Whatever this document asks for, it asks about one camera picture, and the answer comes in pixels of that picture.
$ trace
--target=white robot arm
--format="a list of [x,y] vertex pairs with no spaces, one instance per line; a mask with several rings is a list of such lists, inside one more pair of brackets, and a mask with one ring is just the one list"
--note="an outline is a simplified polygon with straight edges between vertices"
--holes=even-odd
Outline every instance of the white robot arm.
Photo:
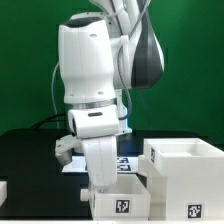
[[70,130],[82,142],[91,184],[105,189],[117,178],[115,89],[152,87],[164,63],[145,13],[150,0],[89,1],[103,13],[60,25],[59,62]]

